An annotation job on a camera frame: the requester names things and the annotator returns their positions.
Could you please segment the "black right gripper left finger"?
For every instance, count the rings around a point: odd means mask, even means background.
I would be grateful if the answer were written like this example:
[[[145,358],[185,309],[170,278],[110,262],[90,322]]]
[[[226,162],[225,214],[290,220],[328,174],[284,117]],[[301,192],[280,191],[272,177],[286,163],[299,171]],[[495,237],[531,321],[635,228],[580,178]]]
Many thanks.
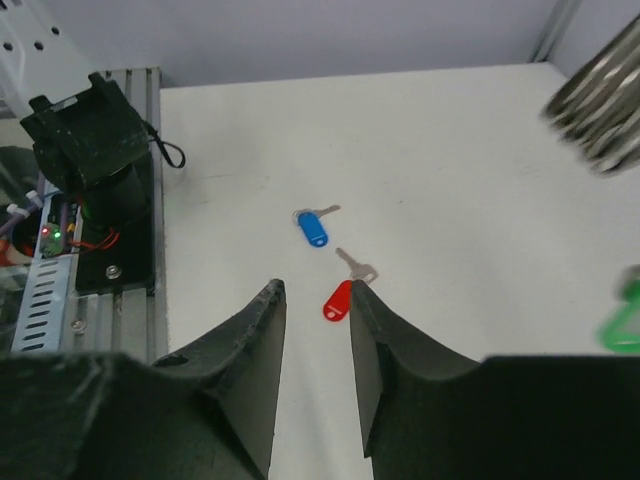
[[[1,361],[5,479],[264,479],[286,327],[283,281],[146,365],[124,353]]]

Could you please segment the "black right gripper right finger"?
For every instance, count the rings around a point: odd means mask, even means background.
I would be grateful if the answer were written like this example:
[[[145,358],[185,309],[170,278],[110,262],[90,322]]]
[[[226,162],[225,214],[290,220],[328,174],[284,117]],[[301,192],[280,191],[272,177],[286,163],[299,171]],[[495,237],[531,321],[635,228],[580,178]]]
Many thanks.
[[[475,361],[404,320],[365,283],[350,336],[362,444],[378,479],[635,479],[639,361]]]

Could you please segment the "key with red tag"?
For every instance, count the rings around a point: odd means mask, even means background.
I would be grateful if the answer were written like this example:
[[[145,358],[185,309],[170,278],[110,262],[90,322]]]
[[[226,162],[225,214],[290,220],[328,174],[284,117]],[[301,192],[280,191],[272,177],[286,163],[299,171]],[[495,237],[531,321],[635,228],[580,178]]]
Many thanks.
[[[339,322],[349,313],[351,287],[354,280],[361,280],[365,284],[370,284],[379,276],[377,270],[372,265],[358,262],[341,247],[337,247],[335,253],[348,265],[350,277],[336,287],[323,305],[323,316],[330,322]]]

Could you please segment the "key with blue tag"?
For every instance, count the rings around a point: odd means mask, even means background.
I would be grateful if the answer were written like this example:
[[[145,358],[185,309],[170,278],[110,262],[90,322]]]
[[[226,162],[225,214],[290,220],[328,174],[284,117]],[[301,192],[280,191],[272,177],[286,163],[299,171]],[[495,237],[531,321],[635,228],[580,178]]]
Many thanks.
[[[300,209],[293,212],[292,219],[312,247],[322,248],[329,242],[329,236],[321,218],[340,209],[338,204],[323,209]]]

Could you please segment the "metal keyring with clips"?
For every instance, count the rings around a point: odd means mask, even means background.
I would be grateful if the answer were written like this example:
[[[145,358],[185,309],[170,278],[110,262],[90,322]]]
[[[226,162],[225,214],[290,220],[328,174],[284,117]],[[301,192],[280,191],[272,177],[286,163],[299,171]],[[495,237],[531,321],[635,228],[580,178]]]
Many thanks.
[[[639,19],[555,93],[541,117],[594,174],[639,165]]]

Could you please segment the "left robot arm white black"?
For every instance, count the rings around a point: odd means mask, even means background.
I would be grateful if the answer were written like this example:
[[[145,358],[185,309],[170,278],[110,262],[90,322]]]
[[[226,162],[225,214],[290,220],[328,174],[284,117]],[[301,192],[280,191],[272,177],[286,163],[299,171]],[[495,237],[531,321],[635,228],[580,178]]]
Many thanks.
[[[145,122],[38,1],[1,4],[1,98],[44,177],[87,221],[120,227],[147,214],[136,171],[150,152]]]

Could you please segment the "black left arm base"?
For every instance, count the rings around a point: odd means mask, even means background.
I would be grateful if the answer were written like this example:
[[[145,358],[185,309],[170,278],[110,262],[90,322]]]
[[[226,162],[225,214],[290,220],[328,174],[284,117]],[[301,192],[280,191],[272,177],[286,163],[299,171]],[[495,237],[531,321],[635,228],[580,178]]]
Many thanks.
[[[80,195],[81,240],[103,247],[79,256],[79,294],[152,287],[153,173],[146,153]]]

